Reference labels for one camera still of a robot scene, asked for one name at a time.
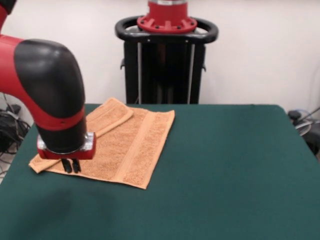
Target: cable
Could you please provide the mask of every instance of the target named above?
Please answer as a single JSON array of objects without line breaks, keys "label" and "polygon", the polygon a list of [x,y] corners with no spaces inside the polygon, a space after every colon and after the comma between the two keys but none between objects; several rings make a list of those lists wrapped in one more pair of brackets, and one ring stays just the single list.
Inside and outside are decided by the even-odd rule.
[{"label": "cable", "polygon": [[301,118],[298,123],[301,123],[303,120],[306,120],[308,117],[311,117],[313,114],[315,114],[316,112],[318,112],[320,110],[320,107],[318,107],[317,109],[313,110],[312,112],[310,112],[307,116],[304,116],[303,118]]},{"label": "cable", "polygon": [[311,120],[314,120],[314,119],[312,118],[312,114],[311,114],[309,111],[307,111],[307,110],[304,110],[304,109],[295,109],[294,111],[307,114],[307,116],[310,116],[310,117],[311,117],[311,118],[310,118]]},{"label": "cable", "polygon": [[309,125],[313,125],[313,124],[320,124],[320,120],[318,121],[307,121],[305,123],[299,124],[297,126],[295,126],[295,129],[301,129],[303,127],[309,126]]},{"label": "cable", "polygon": [[4,97],[4,100],[5,100],[5,103],[6,105],[11,109],[11,111],[14,113],[14,109],[13,107],[8,103],[8,100],[7,100],[7,97],[6,97],[6,94],[2,93],[3,94],[3,97]]},{"label": "cable", "polygon": [[306,130],[300,132],[300,136],[302,137],[302,136],[306,135],[310,130],[311,130],[311,124],[308,125],[308,128]]}]

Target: orange towel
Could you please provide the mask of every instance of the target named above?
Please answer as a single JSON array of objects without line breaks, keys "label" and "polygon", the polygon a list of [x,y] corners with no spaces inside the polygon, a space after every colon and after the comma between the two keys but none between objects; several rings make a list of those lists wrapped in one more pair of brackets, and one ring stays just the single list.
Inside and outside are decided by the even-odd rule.
[{"label": "orange towel", "polygon": [[[92,160],[81,160],[85,178],[115,182],[146,189],[156,167],[175,112],[151,112],[129,108],[115,98],[90,113],[89,132],[97,135],[96,154]],[[29,166],[36,172],[66,174],[60,160],[35,156]]]}]

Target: black handle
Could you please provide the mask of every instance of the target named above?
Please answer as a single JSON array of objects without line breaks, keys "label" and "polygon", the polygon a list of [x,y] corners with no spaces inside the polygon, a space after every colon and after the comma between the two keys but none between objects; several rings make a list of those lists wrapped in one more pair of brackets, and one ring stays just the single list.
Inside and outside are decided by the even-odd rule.
[{"label": "black handle", "polygon": [[208,44],[214,42],[218,38],[219,29],[212,22],[200,18],[194,18],[198,22],[198,28],[204,29],[206,33],[151,33],[141,29],[136,31],[127,30],[129,27],[137,25],[140,16],[128,17],[120,20],[115,25],[115,34],[124,41],[138,43],[190,43],[190,44]]}]

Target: black cable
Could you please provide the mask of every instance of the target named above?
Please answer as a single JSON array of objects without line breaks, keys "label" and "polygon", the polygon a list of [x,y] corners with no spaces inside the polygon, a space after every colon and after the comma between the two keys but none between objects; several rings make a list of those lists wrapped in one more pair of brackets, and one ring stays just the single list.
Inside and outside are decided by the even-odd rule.
[{"label": "black cable", "polygon": [[307,119],[308,117],[311,117],[313,114],[315,114],[316,112],[318,112],[320,110],[320,106],[315,109],[314,111],[310,112],[308,115],[304,116],[303,118],[299,119],[299,121],[297,122],[297,124],[301,123],[303,120]]},{"label": "black cable", "polygon": [[2,172],[0,172],[0,175],[2,175],[2,174],[6,174],[8,172],[8,170],[6,170],[6,171],[2,171]]},{"label": "black cable", "polygon": [[4,94],[4,93],[2,93],[2,94],[3,94],[3,97],[4,97],[4,100],[5,100],[6,105],[11,109],[11,111],[12,111],[13,113],[15,113],[13,107],[8,103],[6,94]]}]

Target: black metal frame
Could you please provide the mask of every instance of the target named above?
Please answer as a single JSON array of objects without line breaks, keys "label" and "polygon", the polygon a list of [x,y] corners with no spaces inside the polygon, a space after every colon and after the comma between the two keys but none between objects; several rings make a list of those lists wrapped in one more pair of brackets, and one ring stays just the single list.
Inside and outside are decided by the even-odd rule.
[{"label": "black metal frame", "polygon": [[[145,104],[198,104],[202,69],[206,69],[205,44],[214,42],[218,38],[217,26],[209,21],[195,18],[197,27],[206,30],[206,33],[199,33],[196,30],[182,34],[151,33],[137,27],[139,17],[128,17],[115,25],[116,36],[124,40],[125,57],[121,68],[125,67],[127,104],[137,104],[139,100]],[[139,45],[143,63],[140,66],[140,74]],[[157,60],[161,56],[165,56],[165,60],[162,60],[165,63]]]},{"label": "black metal frame", "polygon": [[190,44],[208,44],[214,42],[218,38],[219,30],[212,22],[200,18],[194,18],[198,22],[197,27],[204,29],[206,33],[189,32],[185,34],[165,34],[151,33],[144,30],[132,32],[127,30],[137,25],[137,20],[141,16],[133,16],[120,20],[115,25],[115,34],[124,41],[136,43],[181,43],[188,42]]}]

